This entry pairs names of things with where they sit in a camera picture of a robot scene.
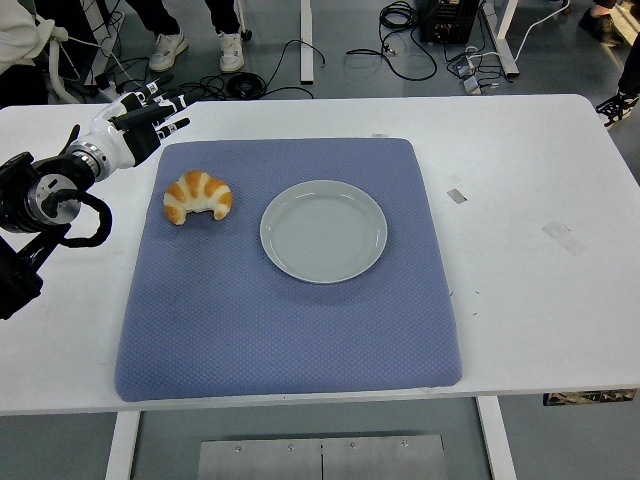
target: gray floor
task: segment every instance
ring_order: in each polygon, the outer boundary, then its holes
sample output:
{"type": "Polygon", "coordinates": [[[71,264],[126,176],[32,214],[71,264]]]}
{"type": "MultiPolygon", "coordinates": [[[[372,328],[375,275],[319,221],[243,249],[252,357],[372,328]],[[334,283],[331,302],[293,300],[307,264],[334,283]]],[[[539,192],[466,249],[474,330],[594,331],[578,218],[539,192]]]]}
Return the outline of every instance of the gray floor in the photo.
{"type": "MultiPolygon", "coordinates": [[[[210,27],[206,7],[200,3],[186,9],[179,0],[165,1],[190,42],[190,48],[179,57],[171,72],[175,75],[173,86],[219,74],[218,39],[210,27]]],[[[387,3],[312,1],[314,45],[325,55],[326,66],[319,68],[316,56],[315,83],[305,88],[315,98],[463,95],[459,81],[445,69],[440,45],[426,47],[436,60],[438,72],[424,82],[401,80],[378,59],[345,55],[355,48],[378,48],[378,13],[387,3]]],[[[500,85],[485,89],[484,94],[576,93],[594,105],[609,98],[616,90],[629,46],[604,48],[577,27],[580,16],[590,5],[588,0],[576,0],[570,15],[534,28],[518,61],[521,75],[513,83],[491,80],[500,85]]],[[[299,38],[299,2],[245,0],[244,6],[248,27],[253,31],[253,39],[245,45],[244,71],[267,80],[285,43],[299,38]]],[[[127,14],[120,58],[148,55],[152,35],[127,5],[123,3],[119,8],[127,14]]],[[[546,0],[520,1],[507,35],[514,53],[528,26],[556,8],[546,0]]],[[[428,75],[433,67],[407,38],[403,35],[391,42],[392,48],[400,53],[393,59],[394,66],[405,75],[428,75]]],[[[469,43],[482,45],[477,23],[469,43]]],[[[487,38],[487,49],[490,48],[487,38]]],[[[447,54],[451,57],[461,51],[460,46],[450,46],[447,54]]],[[[484,63],[497,64],[492,57],[487,57],[484,63]]],[[[134,78],[143,74],[139,66],[132,67],[129,73],[134,78]]],[[[124,75],[117,75],[118,82],[125,80],[124,75]]],[[[270,90],[285,86],[300,86],[297,45],[287,50],[270,90]]],[[[262,101],[298,98],[308,98],[308,94],[284,90],[262,101]]],[[[610,130],[636,179],[640,178],[639,124],[640,114],[631,115],[610,130]]],[[[496,125],[496,135],[499,134],[500,125],[496,125]]],[[[540,396],[502,398],[519,478],[640,478],[636,404],[637,401],[544,408],[540,396]]],[[[111,414],[0,418],[0,479],[103,478],[113,422],[111,414]]],[[[195,479],[199,442],[204,440],[385,431],[441,434],[450,478],[488,478],[472,400],[148,413],[142,419],[135,471],[143,480],[195,479]]]]}

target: shoe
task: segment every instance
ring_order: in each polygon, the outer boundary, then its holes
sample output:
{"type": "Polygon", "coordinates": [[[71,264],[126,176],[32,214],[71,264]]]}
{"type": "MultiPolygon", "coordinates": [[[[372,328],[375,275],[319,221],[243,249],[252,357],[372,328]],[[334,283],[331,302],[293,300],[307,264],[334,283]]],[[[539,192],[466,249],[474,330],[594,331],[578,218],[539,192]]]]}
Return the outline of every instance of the shoe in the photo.
{"type": "Polygon", "coordinates": [[[222,73],[234,73],[244,65],[244,55],[242,54],[242,39],[239,33],[221,33],[220,48],[220,71],[222,73]]]}
{"type": "Polygon", "coordinates": [[[158,35],[156,48],[149,59],[149,70],[164,72],[173,67],[176,57],[181,54],[189,44],[182,32],[175,35],[158,35]]]}
{"type": "Polygon", "coordinates": [[[616,32],[611,15],[602,15],[597,18],[591,16],[591,9],[587,10],[578,25],[589,32],[593,38],[607,47],[617,47],[624,43],[624,38],[616,32]]]}
{"type": "Polygon", "coordinates": [[[596,107],[596,113],[600,116],[602,124],[607,130],[616,122],[627,118],[631,110],[638,103],[639,97],[631,97],[618,92],[606,102],[596,107]]]}

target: black box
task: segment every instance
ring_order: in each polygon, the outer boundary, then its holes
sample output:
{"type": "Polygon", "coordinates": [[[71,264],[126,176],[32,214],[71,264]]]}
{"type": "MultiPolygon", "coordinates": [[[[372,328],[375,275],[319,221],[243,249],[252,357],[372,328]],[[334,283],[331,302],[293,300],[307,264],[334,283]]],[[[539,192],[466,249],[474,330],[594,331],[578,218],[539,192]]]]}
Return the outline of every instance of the black box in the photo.
{"type": "Polygon", "coordinates": [[[420,41],[467,43],[480,0],[417,0],[420,41]]]}

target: bread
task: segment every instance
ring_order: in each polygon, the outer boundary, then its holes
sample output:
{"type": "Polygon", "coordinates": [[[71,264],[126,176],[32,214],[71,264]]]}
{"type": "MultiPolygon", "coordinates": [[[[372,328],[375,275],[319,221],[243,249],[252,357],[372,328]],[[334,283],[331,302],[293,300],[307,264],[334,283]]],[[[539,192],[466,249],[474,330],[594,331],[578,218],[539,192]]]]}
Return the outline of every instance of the bread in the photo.
{"type": "Polygon", "coordinates": [[[201,170],[191,170],[169,185],[164,193],[164,214],[176,225],[182,225],[189,212],[213,210],[213,217],[222,220],[233,198],[229,185],[201,170]]]}

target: white plate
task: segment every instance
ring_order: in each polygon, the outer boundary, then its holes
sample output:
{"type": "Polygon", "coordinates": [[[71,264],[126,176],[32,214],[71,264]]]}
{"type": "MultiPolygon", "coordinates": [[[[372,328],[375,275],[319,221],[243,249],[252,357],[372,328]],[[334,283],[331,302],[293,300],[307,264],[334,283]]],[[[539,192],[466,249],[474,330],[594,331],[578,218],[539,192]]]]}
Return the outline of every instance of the white plate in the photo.
{"type": "Polygon", "coordinates": [[[367,270],[387,241],[378,204],[347,183],[314,180],[285,190],[260,223],[267,255],[292,277],[336,283],[367,270]]]}

